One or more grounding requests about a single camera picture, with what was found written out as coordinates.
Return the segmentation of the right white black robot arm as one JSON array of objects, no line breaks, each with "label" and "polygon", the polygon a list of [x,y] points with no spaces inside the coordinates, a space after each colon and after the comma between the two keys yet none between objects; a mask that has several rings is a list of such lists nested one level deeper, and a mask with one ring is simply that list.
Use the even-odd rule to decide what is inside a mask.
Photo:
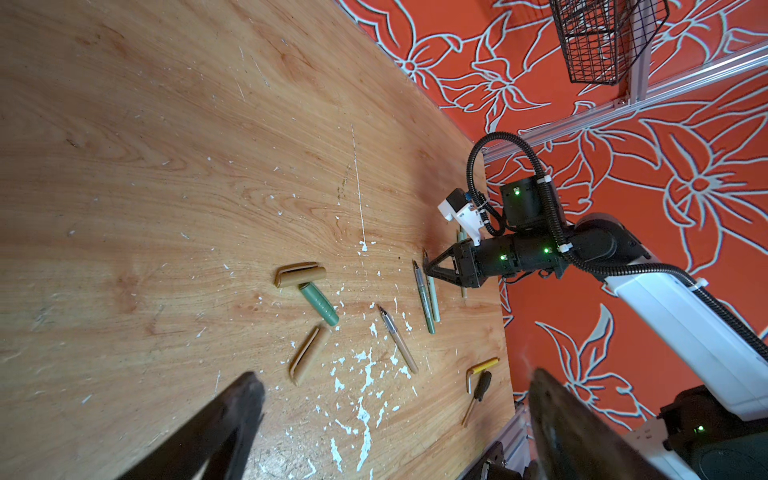
[{"label": "right white black robot arm", "polygon": [[699,377],[643,431],[620,435],[543,369],[528,394],[539,465],[550,479],[763,479],[767,475],[767,347],[702,280],[658,261],[615,218],[569,223],[531,146],[493,132],[528,158],[531,176],[503,186],[501,211],[474,183],[441,204],[467,238],[429,261],[430,277],[477,288],[492,277],[592,275]]}]

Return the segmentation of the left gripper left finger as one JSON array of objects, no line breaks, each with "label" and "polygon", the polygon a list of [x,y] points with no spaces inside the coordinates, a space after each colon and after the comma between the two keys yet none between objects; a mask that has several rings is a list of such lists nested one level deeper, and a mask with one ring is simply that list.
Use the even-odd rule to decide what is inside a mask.
[{"label": "left gripper left finger", "polygon": [[263,420],[265,388],[246,371],[123,479],[241,479]]}]

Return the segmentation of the light green pen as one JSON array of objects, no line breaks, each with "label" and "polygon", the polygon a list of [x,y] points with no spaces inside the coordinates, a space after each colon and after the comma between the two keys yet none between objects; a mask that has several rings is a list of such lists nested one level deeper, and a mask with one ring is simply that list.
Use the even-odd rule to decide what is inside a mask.
[{"label": "light green pen", "polygon": [[433,321],[435,323],[440,323],[441,317],[440,317],[435,281],[433,277],[426,274],[426,265],[429,263],[429,257],[428,257],[428,253],[424,249],[422,250],[422,257],[423,257],[424,272],[425,272],[425,278],[426,278],[426,284],[427,284],[428,298],[431,304]]}]

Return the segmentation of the dark green pen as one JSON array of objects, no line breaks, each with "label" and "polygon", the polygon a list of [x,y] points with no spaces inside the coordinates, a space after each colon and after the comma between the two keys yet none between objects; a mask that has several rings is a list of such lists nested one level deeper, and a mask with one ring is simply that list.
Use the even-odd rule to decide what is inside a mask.
[{"label": "dark green pen", "polygon": [[431,335],[434,335],[436,333],[435,322],[434,322],[434,318],[431,310],[430,298],[428,296],[424,276],[421,271],[421,268],[419,267],[418,263],[415,260],[412,261],[412,266],[413,266],[413,272],[414,272],[417,290],[420,296],[420,301],[421,301],[421,305],[422,305],[422,309],[423,309],[423,313],[424,313],[424,317],[427,325],[427,330]]}]

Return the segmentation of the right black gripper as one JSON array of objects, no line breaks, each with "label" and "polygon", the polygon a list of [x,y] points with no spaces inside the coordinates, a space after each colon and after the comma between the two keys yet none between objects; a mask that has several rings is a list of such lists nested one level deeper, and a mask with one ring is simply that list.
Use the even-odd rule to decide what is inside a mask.
[{"label": "right black gripper", "polygon": [[[479,288],[491,277],[516,277],[521,273],[544,271],[561,278],[567,269],[552,239],[537,233],[516,233],[482,240],[476,247],[464,242],[467,288]],[[424,272],[435,280],[465,287],[455,261],[454,246],[434,255],[424,251]]]}]

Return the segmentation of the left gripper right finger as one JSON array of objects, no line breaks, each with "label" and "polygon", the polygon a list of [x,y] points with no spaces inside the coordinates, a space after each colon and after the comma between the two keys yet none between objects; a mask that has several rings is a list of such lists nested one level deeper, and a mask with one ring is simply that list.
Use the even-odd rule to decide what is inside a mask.
[{"label": "left gripper right finger", "polygon": [[538,461],[549,479],[664,479],[548,371],[537,368],[528,403]]}]

